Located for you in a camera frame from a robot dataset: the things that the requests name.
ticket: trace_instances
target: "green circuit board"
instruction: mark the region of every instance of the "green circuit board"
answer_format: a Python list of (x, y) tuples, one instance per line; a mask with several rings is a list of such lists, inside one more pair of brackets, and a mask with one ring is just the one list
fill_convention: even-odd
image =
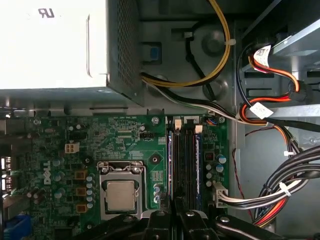
[[(182, 128), (188, 127), (184, 121), (193, 117), (196, 125), (202, 125), (202, 132), (197, 136), (201, 141), (198, 145), (200, 203), (197, 209), (206, 212), (208, 204), (212, 203), (212, 188), (208, 182), (229, 185), (227, 123), (205, 115), (179, 116)], [(15, 158), (17, 169), (10, 175), (18, 176), (18, 187), (11, 193), (26, 195), (35, 188), (44, 191), (39, 198), (30, 198), (31, 206), (27, 211), (33, 226), (32, 235), (27, 237), (30, 240), (67, 239), (103, 221), (102, 175), (101, 169), (97, 168), (100, 162), (143, 163), (145, 180), (139, 185), (144, 187), (143, 211), (158, 209), (156, 192), (169, 190), (169, 126), (163, 115), (30, 117), (21, 120), (31, 139), (31, 148)], [(183, 162), (187, 160), (184, 146), (183, 143), (179, 148)], [(188, 155), (188, 159), (194, 158), (196, 163), (196, 155)], [(219, 163), (219, 156), (225, 157), (226, 162)], [(126, 182), (121, 188), (129, 185)]]
[[(31, 201), (31, 239), (60, 239), (101, 222), (99, 161), (142, 161), (147, 209), (158, 208), (155, 185), (167, 191), (164, 116), (26, 118), (25, 128), (32, 133), (32, 152), (12, 173), (19, 175), (19, 185), (23, 186), (14, 194), (25, 194), (34, 187), (45, 190), (43, 199)], [(70, 147), (75, 153), (67, 153)], [(155, 156), (156, 163), (151, 161)], [(90, 208), (86, 207), (87, 197), (92, 197)]]

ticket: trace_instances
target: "ul logo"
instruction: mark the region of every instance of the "ul logo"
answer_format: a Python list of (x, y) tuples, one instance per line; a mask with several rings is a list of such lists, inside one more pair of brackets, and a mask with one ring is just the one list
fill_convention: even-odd
[(44, 18), (52, 19), (55, 17), (54, 12), (52, 11), (52, 8), (39, 8), (38, 11), (43, 19)]

